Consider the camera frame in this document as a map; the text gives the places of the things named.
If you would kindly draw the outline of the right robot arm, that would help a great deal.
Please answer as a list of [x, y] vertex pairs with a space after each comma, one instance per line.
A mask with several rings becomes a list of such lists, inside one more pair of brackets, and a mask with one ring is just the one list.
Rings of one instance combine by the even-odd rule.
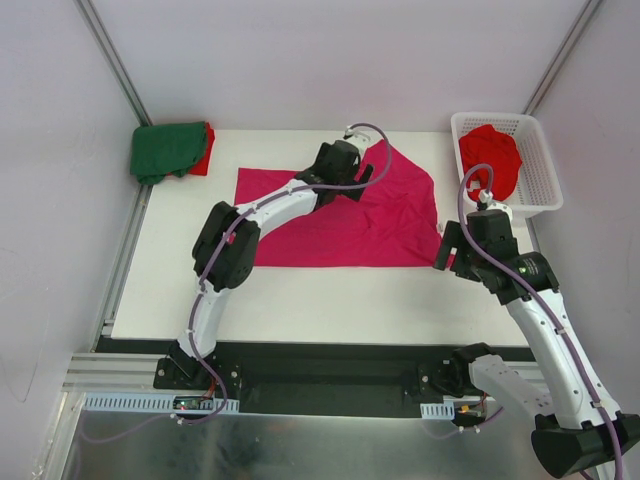
[[455, 350], [433, 374], [432, 387], [455, 397], [479, 390], [530, 421], [534, 453], [557, 479], [623, 478], [623, 455], [639, 441], [639, 417], [623, 413], [598, 377], [552, 268], [538, 252], [519, 252], [508, 215], [490, 209], [448, 222], [435, 267], [497, 297], [526, 338], [547, 389], [524, 380], [485, 343]]

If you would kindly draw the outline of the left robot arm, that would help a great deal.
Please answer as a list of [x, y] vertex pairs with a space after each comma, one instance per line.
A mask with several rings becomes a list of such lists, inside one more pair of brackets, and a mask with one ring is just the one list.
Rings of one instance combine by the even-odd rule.
[[220, 202], [212, 208], [192, 249], [197, 276], [194, 303], [185, 329], [159, 365], [158, 388], [176, 380], [199, 389], [210, 381], [212, 366], [204, 358], [216, 348], [231, 291], [254, 268], [260, 240], [338, 195], [358, 201], [374, 171], [370, 165], [361, 166], [370, 144], [367, 136], [355, 133], [323, 143], [313, 164], [279, 189], [244, 204]]

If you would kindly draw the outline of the pink t shirt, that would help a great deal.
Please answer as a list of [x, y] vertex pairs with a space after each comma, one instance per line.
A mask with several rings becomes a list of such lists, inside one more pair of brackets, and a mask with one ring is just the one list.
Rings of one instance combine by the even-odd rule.
[[358, 202], [342, 195], [259, 242], [255, 265], [431, 267], [441, 244], [432, 177], [398, 151]]

